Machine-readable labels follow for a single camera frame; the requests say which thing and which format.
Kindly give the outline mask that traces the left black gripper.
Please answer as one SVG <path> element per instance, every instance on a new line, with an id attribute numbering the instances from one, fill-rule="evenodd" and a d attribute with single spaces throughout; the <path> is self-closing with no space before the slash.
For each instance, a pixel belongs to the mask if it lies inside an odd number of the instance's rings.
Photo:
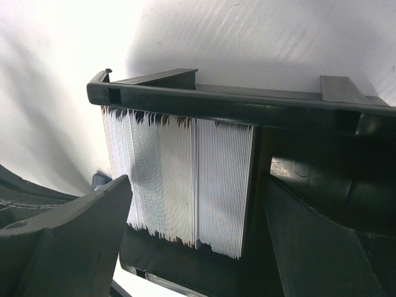
<path id="1" fill-rule="evenodd" d="M 76 198 L 24 180 L 1 167 L 1 228 L 55 209 Z"/>

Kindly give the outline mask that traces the black plastic card rack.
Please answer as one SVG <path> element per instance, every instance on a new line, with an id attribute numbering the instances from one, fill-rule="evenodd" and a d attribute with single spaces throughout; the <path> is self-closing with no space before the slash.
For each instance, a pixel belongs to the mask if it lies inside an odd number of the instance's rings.
<path id="1" fill-rule="evenodd" d="M 186 296 L 285 296 L 265 214 L 273 160 L 295 166 L 289 185 L 348 228 L 395 236 L 395 108 L 366 96 L 348 77 L 322 75 L 320 92 L 196 84 L 174 69 L 88 84 L 104 106 L 255 129 L 243 253 L 239 259 L 126 227 L 121 267 Z"/>

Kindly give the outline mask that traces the blue leather card holder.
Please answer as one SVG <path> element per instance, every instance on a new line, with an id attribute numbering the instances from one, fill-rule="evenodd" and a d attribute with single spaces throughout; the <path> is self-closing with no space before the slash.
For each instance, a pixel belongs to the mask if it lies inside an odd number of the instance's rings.
<path id="1" fill-rule="evenodd" d="M 101 171 L 97 171 L 92 176 L 90 191 L 96 191 L 97 189 L 107 185 L 110 182 L 112 182 L 112 179 L 108 175 L 102 173 Z"/>

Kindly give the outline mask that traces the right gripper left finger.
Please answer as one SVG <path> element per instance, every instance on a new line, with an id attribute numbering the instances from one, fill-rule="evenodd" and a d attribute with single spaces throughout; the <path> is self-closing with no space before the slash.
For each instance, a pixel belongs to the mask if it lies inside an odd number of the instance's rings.
<path id="1" fill-rule="evenodd" d="M 126 175 L 1 229 L 1 296 L 108 296 L 132 191 Z"/>

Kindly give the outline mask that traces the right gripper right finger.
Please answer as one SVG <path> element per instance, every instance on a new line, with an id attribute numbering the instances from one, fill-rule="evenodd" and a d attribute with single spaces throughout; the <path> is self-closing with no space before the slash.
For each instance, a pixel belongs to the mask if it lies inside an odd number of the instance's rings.
<path id="1" fill-rule="evenodd" d="M 395 236 L 326 217 L 289 182 L 295 166 L 273 160 L 265 214 L 285 296 L 395 296 Z"/>

